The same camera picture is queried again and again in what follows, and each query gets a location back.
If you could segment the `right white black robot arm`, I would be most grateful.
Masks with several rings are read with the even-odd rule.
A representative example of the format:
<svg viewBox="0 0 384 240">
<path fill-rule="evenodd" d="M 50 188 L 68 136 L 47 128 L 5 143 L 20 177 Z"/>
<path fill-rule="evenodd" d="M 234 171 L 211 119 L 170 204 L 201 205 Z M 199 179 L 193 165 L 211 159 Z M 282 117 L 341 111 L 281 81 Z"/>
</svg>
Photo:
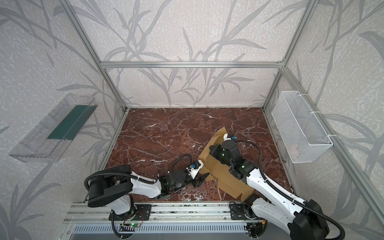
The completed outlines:
<svg viewBox="0 0 384 240">
<path fill-rule="evenodd" d="M 265 197 L 256 198 L 251 204 L 251 211 L 256 217 L 281 228 L 292 240 L 326 240 L 330 233 L 328 224 L 339 230 L 335 237 L 337 240 L 345 238 L 344 228 L 326 216 L 317 202 L 303 200 L 265 175 L 262 169 L 262 151 L 259 152 L 259 163 L 256 165 L 242 157 L 238 143 L 234 138 L 227 138 L 221 144 L 211 145 L 209 154 L 228 166 L 229 172 L 236 179 Z"/>
</svg>

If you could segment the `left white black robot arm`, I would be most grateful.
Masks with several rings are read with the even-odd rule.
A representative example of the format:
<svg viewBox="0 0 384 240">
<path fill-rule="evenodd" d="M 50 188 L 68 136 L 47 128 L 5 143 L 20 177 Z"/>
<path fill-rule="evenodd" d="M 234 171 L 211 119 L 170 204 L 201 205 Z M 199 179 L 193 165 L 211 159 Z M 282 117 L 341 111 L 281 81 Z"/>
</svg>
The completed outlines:
<svg viewBox="0 0 384 240">
<path fill-rule="evenodd" d="M 198 188 L 210 175 L 203 173 L 203 162 L 193 162 L 185 169 L 150 179 L 131 171 L 130 165 L 96 172 L 88 176 L 84 185 L 88 191 L 88 207 L 107 206 L 118 216 L 135 210 L 130 194 L 162 200 L 192 185 Z"/>
</svg>

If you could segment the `brown cardboard box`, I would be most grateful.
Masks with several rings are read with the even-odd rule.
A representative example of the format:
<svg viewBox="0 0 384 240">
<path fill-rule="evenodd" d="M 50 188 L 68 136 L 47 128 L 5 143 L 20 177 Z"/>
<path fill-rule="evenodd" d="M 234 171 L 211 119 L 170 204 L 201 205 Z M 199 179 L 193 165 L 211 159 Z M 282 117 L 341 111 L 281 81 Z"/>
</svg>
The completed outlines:
<svg viewBox="0 0 384 240">
<path fill-rule="evenodd" d="M 244 201 L 254 193 L 254 189 L 243 183 L 241 180 L 237 180 L 229 172 L 230 167 L 221 164 L 209 154 L 209 147 L 223 143 L 225 134 L 227 134 L 227 130 L 224 127 L 219 129 L 200 154 L 199 160 L 204 163 L 202 173 L 210 173 L 206 178 L 206 182 L 216 180 L 218 188 L 225 192 L 227 196 L 231 196 L 234 199 L 240 198 L 241 201 Z"/>
</svg>

